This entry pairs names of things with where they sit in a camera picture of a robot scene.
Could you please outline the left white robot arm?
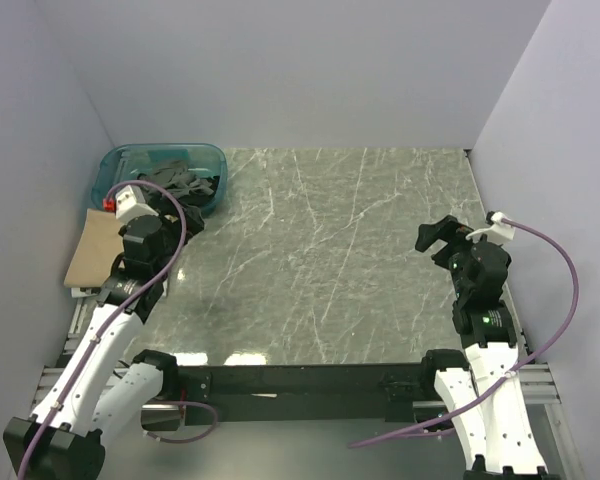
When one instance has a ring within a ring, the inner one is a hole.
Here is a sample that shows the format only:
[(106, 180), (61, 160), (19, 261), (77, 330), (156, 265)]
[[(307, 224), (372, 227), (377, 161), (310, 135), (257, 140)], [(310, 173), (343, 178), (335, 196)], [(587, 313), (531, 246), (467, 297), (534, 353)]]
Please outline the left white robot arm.
[(12, 418), (3, 441), (20, 479), (95, 479), (106, 448), (151, 399), (180, 388), (174, 356), (144, 351), (113, 387), (118, 360), (145, 325), (163, 283), (198, 221), (143, 215), (121, 228), (123, 251), (97, 298), (91, 322), (68, 364), (28, 418)]

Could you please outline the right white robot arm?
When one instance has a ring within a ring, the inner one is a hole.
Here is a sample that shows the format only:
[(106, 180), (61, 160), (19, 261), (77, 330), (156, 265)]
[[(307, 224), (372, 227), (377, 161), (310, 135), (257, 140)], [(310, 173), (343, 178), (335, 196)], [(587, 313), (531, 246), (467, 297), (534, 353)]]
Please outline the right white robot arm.
[(461, 352), (430, 352), (419, 374), (424, 395), (442, 399), (466, 461), (467, 479), (550, 479), (532, 433), (514, 371), (519, 347), (503, 287), (511, 263), (503, 249), (510, 227), (492, 224), (474, 230), (448, 215), (418, 228), (415, 248), (443, 247), (435, 265), (450, 273), (456, 299), (452, 320)]

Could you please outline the black t shirt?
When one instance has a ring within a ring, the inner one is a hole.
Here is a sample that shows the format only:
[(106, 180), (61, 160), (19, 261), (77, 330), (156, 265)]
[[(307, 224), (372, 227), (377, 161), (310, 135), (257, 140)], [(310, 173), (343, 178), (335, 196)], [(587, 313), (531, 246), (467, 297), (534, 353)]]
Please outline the black t shirt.
[[(185, 244), (194, 236), (204, 230), (203, 207), (207, 207), (214, 200), (218, 190), (220, 176), (202, 177), (212, 182), (212, 187), (215, 193), (212, 196), (204, 197), (202, 195), (188, 195), (181, 198), (176, 198), (168, 191), (179, 203), (185, 214), (186, 220), (186, 240)], [(154, 188), (141, 187), (143, 194), (148, 204), (156, 211), (164, 216), (175, 218), (177, 229), (180, 231), (179, 215), (172, 203), (159, 191)]]

